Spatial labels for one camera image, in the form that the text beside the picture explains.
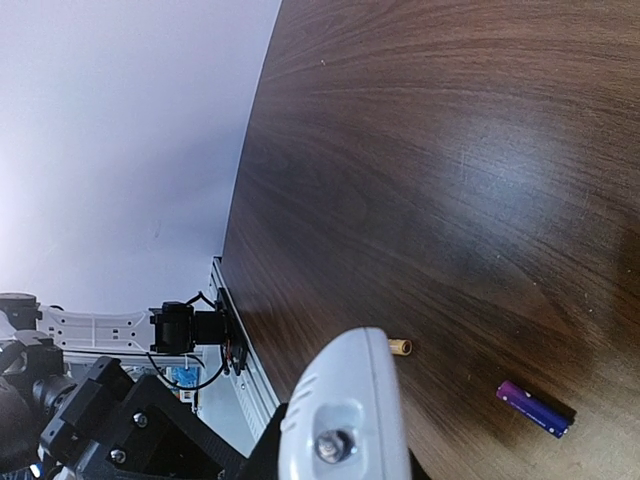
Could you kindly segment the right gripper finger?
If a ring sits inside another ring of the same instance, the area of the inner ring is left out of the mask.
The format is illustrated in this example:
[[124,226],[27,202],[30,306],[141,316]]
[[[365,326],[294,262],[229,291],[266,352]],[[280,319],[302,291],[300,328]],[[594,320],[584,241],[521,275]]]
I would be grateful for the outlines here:
[[247,461],[236,476],[238,480],[277,480],[281,440],[281,422],[288,409],[287,403],[279,405],[264,432],[257,441]]

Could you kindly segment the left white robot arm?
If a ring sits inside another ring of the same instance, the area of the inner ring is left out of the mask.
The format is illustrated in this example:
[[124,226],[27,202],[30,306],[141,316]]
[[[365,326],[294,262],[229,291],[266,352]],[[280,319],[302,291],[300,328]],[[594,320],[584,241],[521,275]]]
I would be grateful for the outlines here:
[[221,352],[239,374],[248,348],[225,293],[123,315],[80,314],[5,293],[1,471],[45,479],[234,479],[245,458],[179,399],[163,365]]

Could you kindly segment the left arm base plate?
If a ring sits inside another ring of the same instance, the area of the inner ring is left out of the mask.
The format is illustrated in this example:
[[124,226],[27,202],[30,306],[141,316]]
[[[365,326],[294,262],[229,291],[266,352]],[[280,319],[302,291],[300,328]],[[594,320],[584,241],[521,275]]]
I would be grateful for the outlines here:
[[220,287],[218,289],[216,305],[217,311],[222,314],[225,323],[226,364],[236,376],[240,376],[246,369],[249,345],[240,317],[226,288]]

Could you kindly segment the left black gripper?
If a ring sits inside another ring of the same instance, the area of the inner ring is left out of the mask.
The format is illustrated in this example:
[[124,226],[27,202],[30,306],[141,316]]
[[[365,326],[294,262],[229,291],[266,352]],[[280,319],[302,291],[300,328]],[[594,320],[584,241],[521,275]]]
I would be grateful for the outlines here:
[[245,456],[154,376],[136,383],[102,356],[41,435],[46,454],[78,479],[234,479]]

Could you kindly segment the white remote control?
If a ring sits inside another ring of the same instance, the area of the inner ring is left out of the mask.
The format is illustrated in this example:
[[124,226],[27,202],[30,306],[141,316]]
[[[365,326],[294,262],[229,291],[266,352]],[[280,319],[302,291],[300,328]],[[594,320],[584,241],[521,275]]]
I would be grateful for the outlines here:
[[297,382],[280,424],[281,479],[409,479],[395,363],[379,328],[346,331]]

